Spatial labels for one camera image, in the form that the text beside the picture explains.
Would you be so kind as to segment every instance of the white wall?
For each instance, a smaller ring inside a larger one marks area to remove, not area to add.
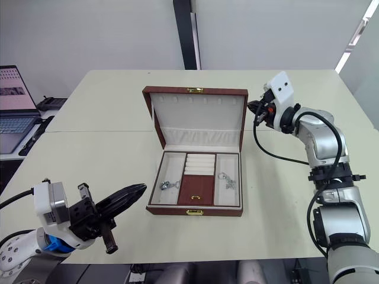
[[[202,69],[334,69],[371,0],[195,0]]]
[[[0,64],[36,102],[92,69],[184,68],[172,0],[1,0]]]
[[[379,130],[379,11],[376,10],[339,76]]]

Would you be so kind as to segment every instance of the box lid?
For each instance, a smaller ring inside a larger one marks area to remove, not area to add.
[[[248,90],[147,86],[142,92],[163,149],[241,151]]]

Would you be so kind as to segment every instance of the gray floor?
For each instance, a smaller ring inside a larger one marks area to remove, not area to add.
[[[260,263],[268,284],[291,283],[291,271],[295,266],[294,259],[260,260]],[[167,263],[152,264],[151,269],[164,269],[168,265]],[[307,268],[312,283],[329,283],[324,258],[300,259],[300,265]],[[237,266],[237,261],[197,262],[193,283],[234,284]],[[91,264],[89,266],[87,264],[61,264],[50,275],[47,284],[123,284],[129,269],[129,264]],[[148,272],[145,284],[153,284],[161,273],[160,271]]]

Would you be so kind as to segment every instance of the laptop keyboard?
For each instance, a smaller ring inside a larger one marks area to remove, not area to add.
[[[33,118],[2,118],[0,120],[0,134],[23,133]]]

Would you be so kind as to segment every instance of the jewelry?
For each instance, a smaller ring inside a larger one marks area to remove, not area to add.
[[[224,172],[221,172],[218,174],[219,179],[225,179],[226,180],[226,189],[233,188],[236,189],[236,181],[232,180],[227,174]]]
[[[170,181],[165,180],[164,182],[162,182],[162,183],[160,184],[160,189],[161,189],[161,190],[164,190],[164,189],[166,189],[166,188],[173,188],[173,187],[179,189],[179,186],[180,186],[180,180],[178,180],[178,181],[175,182],[175,183],[170,183]]]

